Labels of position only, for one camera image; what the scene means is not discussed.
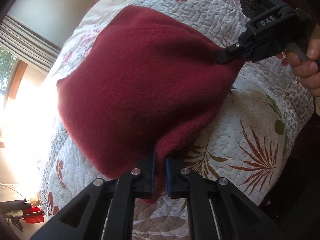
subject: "metal screw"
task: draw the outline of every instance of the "metal screw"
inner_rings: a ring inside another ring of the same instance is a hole
[[[103,179],[95,179],[94,181],[93,181],[93,185],[95,185],[95,186],[101,186],[103,184]]]
[[[141,173],[141,170],[138,169],[138,168],[134,168],[132,171],[131,171],[131,174],[132,175],[139,175]]]
[[[220,179],[218,179],[218,182],[220,185],[227,185],[229,180],[226,178],[220,178]]]
[[[187,168],[183,168],[183,169],[181,169],[181,174],[183,174],[183,175],[188,175],[188,174],[190,174],[190,170],[189,169],[187,169]]]

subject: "human hand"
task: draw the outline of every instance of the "human hand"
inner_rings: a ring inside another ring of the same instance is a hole
[[[310,40],[307,57],[309,60],[302,62],[295,53],[286,53],[293,74],[301,78],[301,85],[308,88],[311,95],[320,97],[320,72],[318,72],[318,65],[315,62],[320,58],[320,39]]]

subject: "curtain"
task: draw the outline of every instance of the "curtain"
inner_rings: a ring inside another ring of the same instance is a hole
[[[0,46],[44,74],[48,74],[60,49],[11,16],[0,25]]]

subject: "folded garment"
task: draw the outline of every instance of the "folded garment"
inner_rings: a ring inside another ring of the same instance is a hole
[[[165,186],[166,157],[212,121],[244,64],[244,58],[216,64],[219,49],[169,16],[127,6],[79,67],[57,83],[68,133],[111,179],[156,145],[156,201]]]

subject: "bed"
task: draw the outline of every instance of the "bed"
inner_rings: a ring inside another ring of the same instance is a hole
[[[57,80],[90,53],[101,30],[125,6],[152,8],[198,30],[222,48],[236,42],[248,21],[239,0],[100,0],[65,43],[43,84],[52,129],[38,161],[41,205],[51,218],[95,178],[104,178],[68,135],[56,109]],[[259,205],[274,186],[295,138],[313,113],[313,99],[285,58],[246,62],[223,106],[188,149],[187,167],[207,179],[228,178]],[[189,239],[185,199],[163,192],[148,206],[136,201],[133,239]]]

